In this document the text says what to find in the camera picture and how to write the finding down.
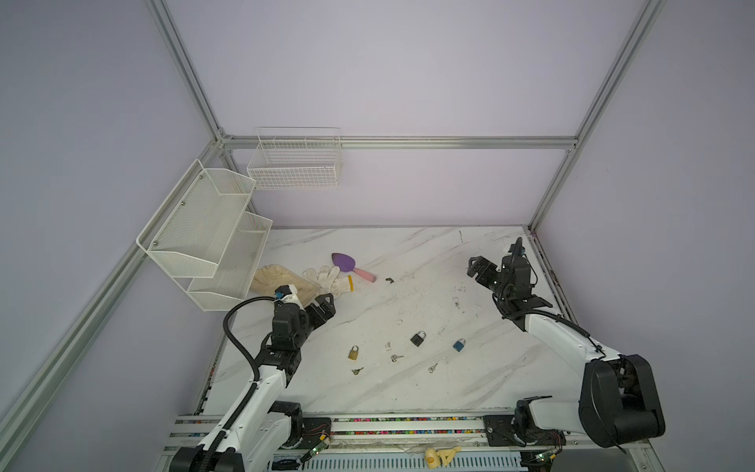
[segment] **white wire basket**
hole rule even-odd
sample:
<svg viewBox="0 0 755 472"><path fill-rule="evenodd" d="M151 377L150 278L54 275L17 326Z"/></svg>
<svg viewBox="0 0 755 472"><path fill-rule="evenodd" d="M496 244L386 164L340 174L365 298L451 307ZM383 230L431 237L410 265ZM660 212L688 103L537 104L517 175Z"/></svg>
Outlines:
<svg viewBox="0 0 755 472"><path fill-rule="evenodd" d="M339 128L257 128L260 143L247 172L259 190L319 190L338 187Z"/></svg>
<svg viewBox="0 0 755 472"><path fill-rule="evenodd" d="M254 179L199 161L182 181L191 173L180 200L181 184L163 204L174 205L165 222L155 230L158 210L137 244L204 311L229 310L246 298L273 222L247 211Z"/></svg>

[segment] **mesh tray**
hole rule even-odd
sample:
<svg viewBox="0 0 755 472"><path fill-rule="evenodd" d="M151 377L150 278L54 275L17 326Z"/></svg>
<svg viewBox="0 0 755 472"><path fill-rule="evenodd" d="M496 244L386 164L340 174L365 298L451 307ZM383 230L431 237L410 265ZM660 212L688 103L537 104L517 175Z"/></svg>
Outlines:
<svg viewBox="0 0 755 472"><path fill-rule="evenodd" d="M193 279L186 293L204 310L230 310L246 299L273 222L244 211L211 279Z"/></svg>
<svg viewBox="0 0 755 472"><path fill-rule="evenodd" d="M341 137L338 128L258 128L260 140L247 172L260 190L318 190L338 187Z"/></svg>
<svg viewBox="0 0 755 472"><path fill-rule="evenodd" d="M253 189L245 175L202 169L146 253L171 277L213 277Z"/></svg>

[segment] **pink trowel handle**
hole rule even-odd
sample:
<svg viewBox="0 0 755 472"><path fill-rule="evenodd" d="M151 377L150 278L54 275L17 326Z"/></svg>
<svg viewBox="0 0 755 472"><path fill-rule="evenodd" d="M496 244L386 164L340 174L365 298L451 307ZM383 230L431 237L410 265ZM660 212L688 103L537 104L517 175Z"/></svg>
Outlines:
<svg viewBox="0 0 755 472"><path fill-rule="evenodd" d="M364 280L366 280L368 282L373 282L374 283L374 281L378 279L376 276L372 275L371 273L367 272L366 270L357 269L356 267L354 267L354 270L352 272L354 272L356 275L362 277Z"/></svg>

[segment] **beige glove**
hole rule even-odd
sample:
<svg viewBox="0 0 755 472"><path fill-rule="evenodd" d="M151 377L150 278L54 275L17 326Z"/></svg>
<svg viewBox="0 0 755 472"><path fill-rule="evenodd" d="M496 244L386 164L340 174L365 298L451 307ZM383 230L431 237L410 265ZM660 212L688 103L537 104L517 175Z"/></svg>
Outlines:
<svg viewBox="0 0 755 472"><path fill-rule="evenodd" d="M338 298L344 292L354 291L351 276L338 277L340 272L338 267L322 266L319 272L314 269L305 270L304 278L320 287L319 295L332 293L334 298Z"/></svg>

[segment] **purple trowel blade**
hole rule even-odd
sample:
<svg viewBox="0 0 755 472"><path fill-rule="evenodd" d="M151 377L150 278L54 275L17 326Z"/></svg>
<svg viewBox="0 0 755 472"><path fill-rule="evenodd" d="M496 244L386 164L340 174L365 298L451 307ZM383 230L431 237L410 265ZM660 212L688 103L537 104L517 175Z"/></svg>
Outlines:
<svg viewBox="0 0 755 472"><path fill-rule="evenodd" d="M332 254L333 265L338 266L341 272L351 272L356 266L356 261L345 254L334 252Z"/></svg>

